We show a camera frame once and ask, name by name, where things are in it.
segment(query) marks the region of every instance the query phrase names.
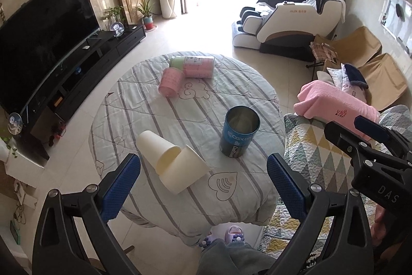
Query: tablecloth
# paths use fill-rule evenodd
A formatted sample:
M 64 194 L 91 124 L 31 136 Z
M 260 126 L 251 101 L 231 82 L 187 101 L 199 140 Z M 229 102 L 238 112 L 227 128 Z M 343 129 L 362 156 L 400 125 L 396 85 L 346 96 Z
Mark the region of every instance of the tablecloth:
M 139 225 L 163 228 L 187 245 L 197 244 L 220 223 L 267 224 L 278 194 L 267 175 L 266 160 L 272 153 L 283 154 L 285 143 L 275 90 L 246 64 L 214 55 L 212 79 L 185 79 L 177 97 L 164 98 L 158 85 L 173 55 L 212 54 L 154 57 L 117 81 L 100 105 L 89 136 L 99 175 L 103 178 L 115 170 L 128 153 L 139 155 L 141 173 L 122 212 Z M 253 108 L 261 119 L 253 142 L 238 159 L 219 150 L 225 114 L 236 105 Z M 136 146 L 136 137 L 146 130 L 178 146 L 189 145 L 205 160 L 209 172 L 173 195 Z

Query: green plant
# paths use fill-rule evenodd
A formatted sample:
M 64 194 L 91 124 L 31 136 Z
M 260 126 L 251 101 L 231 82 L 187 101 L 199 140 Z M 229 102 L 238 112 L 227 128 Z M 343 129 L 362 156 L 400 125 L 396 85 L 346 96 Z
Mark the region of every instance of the green plant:
M 140 4 L 137 4 L 136 10 L 139 11 L 143 17 L 150 17 L 153 11 L 153 4 L 150 3 L 151 0 L 142 0 Z
M 11 150 L 12 150 L 12 154 L 13 154 L 14 158 L 17 158 L 17 155 L 16 155 L 17 148 L 12 148 L 12 146 L 9 145 L 9 142 L 10 142 L 10 140 L 11 140 L 12 138 L 11 138 L 11 137 L 8 138 L 8 137 L 5 137 L 5 136 L 2 136 L 1 139 L 6 143 L 7 149 L 11 149 Z
M 122 21 L 123 17 L 123 6 L 115 6 L 114 8 L 110 8 L 104 11 L 103 16 L 105 19 L 110 19 L 112 17 L 116 18 L 116 21 Z

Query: white cup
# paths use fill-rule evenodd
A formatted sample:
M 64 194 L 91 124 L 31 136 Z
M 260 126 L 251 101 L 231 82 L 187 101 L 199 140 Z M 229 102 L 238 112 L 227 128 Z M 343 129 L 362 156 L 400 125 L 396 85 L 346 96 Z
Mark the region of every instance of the white cup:
M 159 174 L 160 181 L 175 195 L 195 183 L 209 171 L 206 162 L 197 153 L 185 146 L 179 155 Z
M 179 146 L 168 142 L 152 131 L 140 133 L 136 144 L 140 153 L 149 161 L 158 175 L 161 175 L 182 151 Z

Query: pink can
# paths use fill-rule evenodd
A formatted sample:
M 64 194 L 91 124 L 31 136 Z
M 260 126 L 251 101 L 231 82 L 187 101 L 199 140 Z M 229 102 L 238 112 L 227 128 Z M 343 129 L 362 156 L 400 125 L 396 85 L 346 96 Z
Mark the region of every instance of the pink can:
M 166 68 L 161 76 L 159 92 L 165 97 L 176 96 L 182 86 L 185 74 L 173 67 Z
M 213 56 L 173 56 L 170 66 L 183 71 L 186 77 L 213 78 L 215 58 Z

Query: blue can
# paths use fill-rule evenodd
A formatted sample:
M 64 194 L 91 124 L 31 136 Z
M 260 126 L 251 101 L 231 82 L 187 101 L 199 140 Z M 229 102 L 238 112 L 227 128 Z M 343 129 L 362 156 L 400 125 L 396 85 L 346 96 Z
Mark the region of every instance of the blue can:
M 256 111 L 247 106 L 232 107 L 226 113 L 220 150 L 228 157 L 242 156 L 260 127 Z

